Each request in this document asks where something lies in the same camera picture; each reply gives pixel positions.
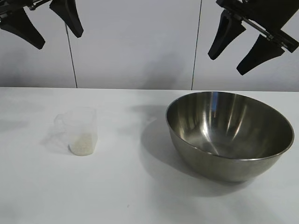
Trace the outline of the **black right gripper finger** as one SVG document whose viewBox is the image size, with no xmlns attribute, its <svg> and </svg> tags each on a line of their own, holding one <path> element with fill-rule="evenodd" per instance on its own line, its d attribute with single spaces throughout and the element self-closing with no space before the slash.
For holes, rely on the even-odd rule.
<svg viewBox="0 0 299 224">
<path fill-rule="evenodd" d="M 284 52 L 280 45 L 263 35 L 259 35 L 251 50 L 238 64 L 236 69 L 241 75 L 244 75 L 260 64 L 281 56 Z"/>
<path fill-rule="evenodd" d="M 245 30 L 241 20 L 235 18 L 228 10 L 223 10 L 215 39 L 208 52 L 210 59 L 215 60 Z"/>
</svg>

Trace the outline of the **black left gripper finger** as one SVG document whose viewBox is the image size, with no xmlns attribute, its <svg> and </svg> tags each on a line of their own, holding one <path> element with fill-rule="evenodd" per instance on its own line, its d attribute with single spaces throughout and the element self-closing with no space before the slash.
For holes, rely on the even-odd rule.
<svg viewBox="0 0 299 224">
<path fill-rule="evenodd" d="M 50 3 L 50 9 L 65 22 L 77 38 L 82 36 L 84 29 L 78 16 L 75 0 L 53 0 Z"/>
<path fill-rule="evenodd" d="M 23 8 L 9 12 L 1 18 L 0 28 L 24 39 L 37 49 L 42 49 L 45 44 L 44 38 L 34 27 Z"/>
</svg>

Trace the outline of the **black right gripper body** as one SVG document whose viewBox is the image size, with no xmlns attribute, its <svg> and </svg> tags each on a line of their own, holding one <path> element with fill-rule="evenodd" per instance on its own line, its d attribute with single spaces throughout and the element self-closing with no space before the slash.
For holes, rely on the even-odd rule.
<svg viewBox="0 0 299 224">
<path fill-rule="evenodd" d="M 282 27 L 299 9 L 297 0 L 218 0 L 216 3 L 289 52 L 294 52 L 299 42 L 282 31 Z"/>
</svg>

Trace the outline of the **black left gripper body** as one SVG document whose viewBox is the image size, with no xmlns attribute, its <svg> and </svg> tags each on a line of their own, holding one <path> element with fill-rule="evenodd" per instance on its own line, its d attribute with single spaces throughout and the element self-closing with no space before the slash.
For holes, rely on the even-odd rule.
<svg viewBox="0 0 299 224">
<path fill-rule="evenodd" d="M 0 1 L 0 22 L 4 22 L 15 11 L 27 7 L 34 11 L 41 5 L 44 5 L 51 0 L 1 0 Z"/>
</svg>

